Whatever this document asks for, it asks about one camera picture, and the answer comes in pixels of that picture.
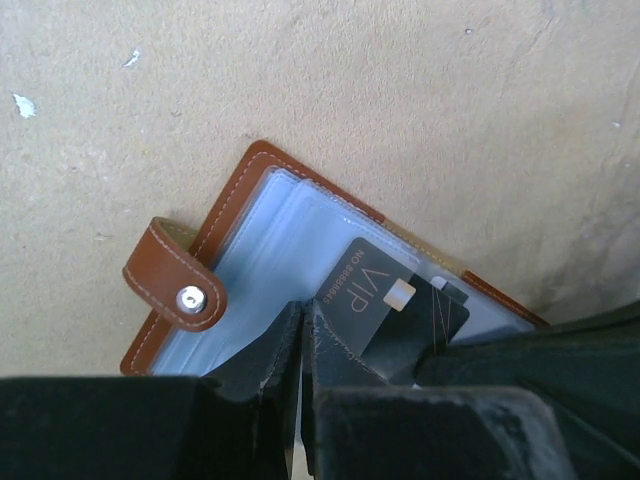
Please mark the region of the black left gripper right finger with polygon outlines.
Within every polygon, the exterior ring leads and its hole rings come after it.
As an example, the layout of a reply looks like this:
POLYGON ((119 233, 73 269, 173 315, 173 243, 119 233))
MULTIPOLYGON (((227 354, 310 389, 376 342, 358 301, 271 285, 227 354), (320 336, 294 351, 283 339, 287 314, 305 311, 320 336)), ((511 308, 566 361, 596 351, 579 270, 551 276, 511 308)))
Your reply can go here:
POLYGON ((551 408, 511 387, 389 384, 317 301, 303 329, 302 442, 317 479, 572 479, 551 408))

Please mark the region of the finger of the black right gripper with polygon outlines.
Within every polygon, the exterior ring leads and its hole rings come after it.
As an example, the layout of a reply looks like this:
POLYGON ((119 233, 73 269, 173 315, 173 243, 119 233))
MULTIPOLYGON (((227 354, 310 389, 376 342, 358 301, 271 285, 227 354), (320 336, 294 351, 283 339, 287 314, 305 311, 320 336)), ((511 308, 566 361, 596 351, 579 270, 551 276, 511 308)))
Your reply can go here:
POLYGON ((423 359, 420 386, 512 386, 550 405, 581 479, 639 476, 639 305, 423 359))

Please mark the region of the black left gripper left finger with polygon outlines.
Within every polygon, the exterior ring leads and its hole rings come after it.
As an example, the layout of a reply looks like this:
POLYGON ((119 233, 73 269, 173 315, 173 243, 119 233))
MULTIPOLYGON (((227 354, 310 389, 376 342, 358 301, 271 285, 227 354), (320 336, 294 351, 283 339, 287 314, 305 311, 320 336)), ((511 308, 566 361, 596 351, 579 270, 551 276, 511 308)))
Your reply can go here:
POLYGON ((287 479, 303 307, 200 377, 1 383, 5 479, 287 479))

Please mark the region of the black VIP credit card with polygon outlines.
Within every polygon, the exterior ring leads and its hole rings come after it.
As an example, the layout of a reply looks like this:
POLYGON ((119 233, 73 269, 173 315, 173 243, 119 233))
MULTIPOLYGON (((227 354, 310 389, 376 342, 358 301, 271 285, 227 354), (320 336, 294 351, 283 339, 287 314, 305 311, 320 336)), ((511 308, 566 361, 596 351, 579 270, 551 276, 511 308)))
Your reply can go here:
POLYGON ((392 384, 412 384, 469 319, 462 303, 364 238, 354 239, 316 294, 355 357, 392 384))

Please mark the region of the brown leather card holder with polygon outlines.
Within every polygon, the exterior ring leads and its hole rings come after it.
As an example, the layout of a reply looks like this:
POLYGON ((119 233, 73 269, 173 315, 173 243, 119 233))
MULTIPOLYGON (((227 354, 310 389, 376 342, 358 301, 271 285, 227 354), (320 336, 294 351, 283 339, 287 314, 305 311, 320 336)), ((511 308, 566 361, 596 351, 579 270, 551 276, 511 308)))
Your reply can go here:
POLYGON ((214 370, 260 337, 287 304, 318 301, 317 291, 359 237, 468 309, 469 319, 448 345, 543 325, 528 308, 437 248, 258 141, 199 229, 156 217, 135 246, 123 276, 151 311, 121 361, 121 372, 214 370))

